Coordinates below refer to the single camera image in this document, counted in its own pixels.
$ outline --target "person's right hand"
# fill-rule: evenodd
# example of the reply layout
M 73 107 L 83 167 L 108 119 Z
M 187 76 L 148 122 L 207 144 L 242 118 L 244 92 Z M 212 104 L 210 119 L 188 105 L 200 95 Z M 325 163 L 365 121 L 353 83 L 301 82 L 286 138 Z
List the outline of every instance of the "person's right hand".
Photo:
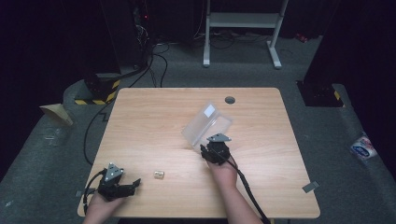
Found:
M 229 161 L 236 165 L 233 157 L 230 157 Z M 222 165 L 217 165 L 210 161 L 206 161 L 210 168 L 210 171 L 218 184 L 220 189 L 235 189 L 237 172 L 228 162 L 224 162 Z

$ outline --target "transparent plastic container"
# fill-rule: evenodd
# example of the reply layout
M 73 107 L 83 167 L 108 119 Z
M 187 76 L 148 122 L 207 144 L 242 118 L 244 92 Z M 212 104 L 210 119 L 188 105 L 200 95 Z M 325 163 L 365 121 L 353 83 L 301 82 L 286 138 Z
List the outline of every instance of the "transparent plastic container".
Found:
M 192 148 L 200 152 L 200 145 L 206 146 L 209 143 L 206 138 L 226 133 L 232 124 L 231 118 L 222 115 L 212 102 L 208 102 L 184 128 L 182 134 Z

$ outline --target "white label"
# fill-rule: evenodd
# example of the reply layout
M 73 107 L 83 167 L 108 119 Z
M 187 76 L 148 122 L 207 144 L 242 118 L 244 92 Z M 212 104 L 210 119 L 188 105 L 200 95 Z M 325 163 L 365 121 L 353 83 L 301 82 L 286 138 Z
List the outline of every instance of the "white label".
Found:
M 214 111 L 215 111 L 215 107 L 213 107 L 213 105 L 209 105 L 204 113 L 209 118 Z

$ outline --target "person's left hand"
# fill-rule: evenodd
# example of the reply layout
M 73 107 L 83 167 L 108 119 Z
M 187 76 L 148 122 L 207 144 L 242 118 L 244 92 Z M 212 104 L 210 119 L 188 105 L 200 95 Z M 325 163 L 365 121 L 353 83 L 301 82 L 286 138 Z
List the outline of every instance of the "person's left hand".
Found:
M 99 224 L 104 223 L 114 211 L 124 203 L 126 198 L 118 198 L 114 201 L 108 202 L 100 193 L 95 192 L 91 198 L 88 206 L 87 215 L 84 219 L 84 224 Z

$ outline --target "blue and white package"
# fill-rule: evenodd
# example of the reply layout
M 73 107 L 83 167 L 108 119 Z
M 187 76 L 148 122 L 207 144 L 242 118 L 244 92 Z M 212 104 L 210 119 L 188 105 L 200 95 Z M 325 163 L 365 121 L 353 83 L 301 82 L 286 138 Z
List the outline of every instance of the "blue and white package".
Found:
M 363 135 L 350 147 L 352 154 L 354 154 L 361 161 L 366 161 L 377 155 L 370 139 L 367 135 Z

